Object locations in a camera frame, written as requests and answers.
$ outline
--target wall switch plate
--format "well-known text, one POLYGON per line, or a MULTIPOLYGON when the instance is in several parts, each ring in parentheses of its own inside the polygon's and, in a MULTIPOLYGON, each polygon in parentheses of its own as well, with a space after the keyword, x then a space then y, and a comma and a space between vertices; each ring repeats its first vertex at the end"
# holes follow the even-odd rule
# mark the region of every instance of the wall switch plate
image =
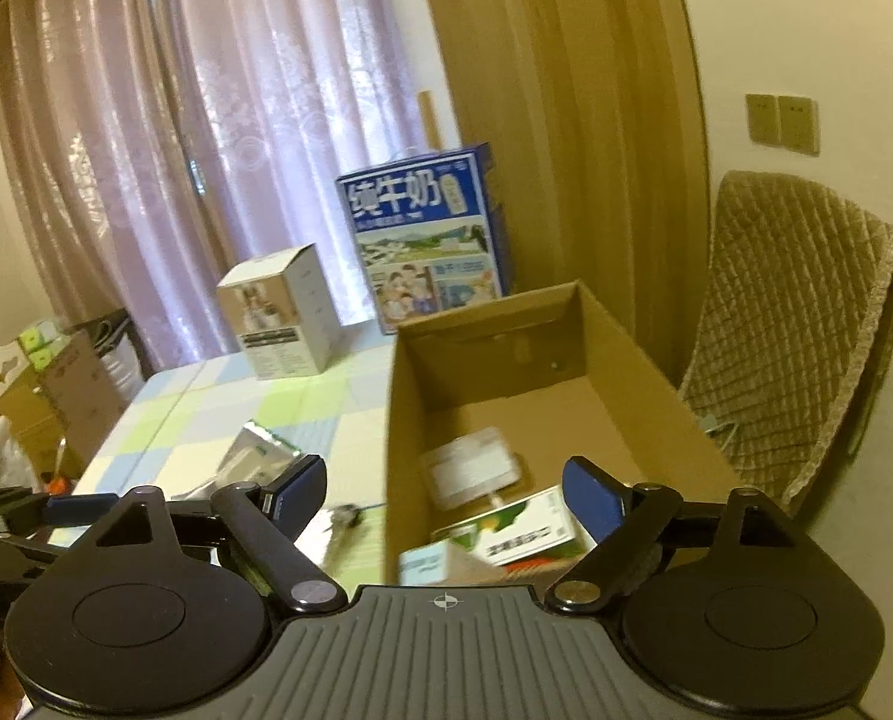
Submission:
POLYGON ((780 145, 779 103, 774 95, 747 95, 747 122, 753 143, 780 145))
POLYGON ((779 98, 783 146, 803 154, 819 154, 819 105, 811 98, 779 98))

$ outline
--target sheer curtain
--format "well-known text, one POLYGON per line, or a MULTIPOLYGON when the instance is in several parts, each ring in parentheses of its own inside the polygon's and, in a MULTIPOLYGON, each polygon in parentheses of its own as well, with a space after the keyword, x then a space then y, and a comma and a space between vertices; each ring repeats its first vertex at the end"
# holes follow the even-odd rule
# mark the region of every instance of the sheer curtain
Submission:
POLYGON ((157 367, 207 359, 235 348, 223 272, 315 242, 368 316, 332 181, 420 145, 404 67, 386 0, 0 0, 1 142, 56 311, 123 304, 157 367))

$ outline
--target quilted chair cover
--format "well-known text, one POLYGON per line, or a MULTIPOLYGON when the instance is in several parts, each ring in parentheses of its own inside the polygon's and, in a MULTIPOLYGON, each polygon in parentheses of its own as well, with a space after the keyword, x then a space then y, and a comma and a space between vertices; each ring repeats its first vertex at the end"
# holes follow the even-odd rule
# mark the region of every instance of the quilted chair cover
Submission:
POLYGON ((820 184, 729 172, 680 395, 731 426, 723 453, 786 509, 816 476, 876 336, 893 227, 820 184))

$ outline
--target blue milk box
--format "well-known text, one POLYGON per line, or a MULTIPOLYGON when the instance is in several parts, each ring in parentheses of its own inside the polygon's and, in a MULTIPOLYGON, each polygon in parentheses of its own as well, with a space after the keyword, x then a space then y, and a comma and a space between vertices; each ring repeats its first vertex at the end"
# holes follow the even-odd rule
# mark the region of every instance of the blue milk box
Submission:
POLYGON ((512 291, 488 143, 410 157, 337 179, 386 332, 404 319, 512 291))

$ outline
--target metal screw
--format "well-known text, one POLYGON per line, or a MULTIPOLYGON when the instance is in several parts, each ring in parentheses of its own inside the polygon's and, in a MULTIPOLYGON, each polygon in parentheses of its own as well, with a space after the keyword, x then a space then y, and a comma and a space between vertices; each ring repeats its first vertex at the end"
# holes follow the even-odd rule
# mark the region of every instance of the metal screw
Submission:
POLYGON ((334 584, 321 579, 310 579, 294 584, 290 590, 291 596, 304 605, 328 604, 337 596, 334 584))
POLYGON ((567 605, 592 604, 600 597, 600 589, 592 581, 562 581, 557 584, 555 596, 567 605))

